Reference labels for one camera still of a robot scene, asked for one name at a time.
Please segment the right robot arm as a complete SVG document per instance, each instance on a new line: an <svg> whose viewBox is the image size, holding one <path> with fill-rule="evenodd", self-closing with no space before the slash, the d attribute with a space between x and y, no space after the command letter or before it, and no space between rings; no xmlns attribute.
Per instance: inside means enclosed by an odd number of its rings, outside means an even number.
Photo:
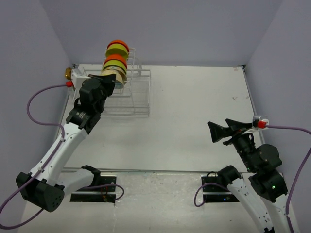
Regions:
<svg viewBox="0 0 311 233"><path fill-rule="evenodd" d="M296 218L291 218L287 204L288 188L277 167L282 165L277 148L270 144L256 147L253 134L266 129L269 120L263 116L254 116L251 123L226 119L227 127L208 122L212 142L224 138L225 146L233 145L243 161L248 178L250 193L245 179L232 166L226 166L217 172L217 186L229 190L243 205L261 233L297 233L299 227Z"/></svg>

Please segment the white floral patterned bowl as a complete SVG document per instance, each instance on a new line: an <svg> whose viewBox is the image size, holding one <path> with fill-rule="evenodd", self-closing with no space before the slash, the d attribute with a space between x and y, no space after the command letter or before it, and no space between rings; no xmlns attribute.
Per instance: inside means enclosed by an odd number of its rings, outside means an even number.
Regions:
<svg viewBox="0 0 311 233"><path fill-rule="evenodd" d="M125 82L127 80L126 74L116 69L106 69L106 70L102 70L100 73L100 75L108 75L108 74L115 74L116 75L115 82L120 82L123 84L123 86L125 85Z"/></svg>

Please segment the blue yellow patterned bowl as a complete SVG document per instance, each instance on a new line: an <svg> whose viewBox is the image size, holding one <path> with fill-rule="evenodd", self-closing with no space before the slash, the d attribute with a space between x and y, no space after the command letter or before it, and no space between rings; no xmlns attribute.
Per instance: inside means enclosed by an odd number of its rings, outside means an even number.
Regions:
<svg viewBox="0 0 311 233"><path fill-rule="evenodd" d="M120 82L115 82L114 88L115 88L115 89L122 89L122 88L123 88L123 84L120 83Z"/></svg>

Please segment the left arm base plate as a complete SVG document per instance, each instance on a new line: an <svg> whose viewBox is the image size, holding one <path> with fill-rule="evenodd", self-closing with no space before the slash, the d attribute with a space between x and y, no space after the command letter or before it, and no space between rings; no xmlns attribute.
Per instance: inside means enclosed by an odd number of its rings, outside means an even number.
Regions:
<svg viewBox="0 0 311 233"><path fill-rule="evenodd" d="M116 187L106 186L106 184L115 184L116 176L101 176L96 189L78 190L70 196L70 202L90 202L90 203L115 203L116 201Z"/></svg>

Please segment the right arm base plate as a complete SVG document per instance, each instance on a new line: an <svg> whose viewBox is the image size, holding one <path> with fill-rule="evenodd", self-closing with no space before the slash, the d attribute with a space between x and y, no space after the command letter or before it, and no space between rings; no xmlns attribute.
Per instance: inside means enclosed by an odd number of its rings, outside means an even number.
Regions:
<svg viewBox="0 0 311 233"><path fill-rule="evenodd" d="M223 185L216 172L209 172L206 176L201 177L202 184L216 183ZM205 203L229 203L239 202L238 199L229 191L215 185L205 186L203 188L203 201Z"/></svg>

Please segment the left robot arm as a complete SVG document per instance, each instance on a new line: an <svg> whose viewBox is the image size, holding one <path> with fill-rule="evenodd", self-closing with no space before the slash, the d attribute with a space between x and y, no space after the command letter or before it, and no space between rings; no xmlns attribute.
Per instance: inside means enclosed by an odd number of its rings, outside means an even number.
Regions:
<svg viewBox="0 0 311 233"><path fill-rule="evenodd" d="M48 212L55 211L65 196L88 188L97 190L101 185L100 171L88 165L82 166L66 180L60 173L79 144L87 138L101 118L107 97L115 88L116 75L89 75L79 90L61 134L46 155L29 173L21 172L17 186L22 197Z"/></svg>

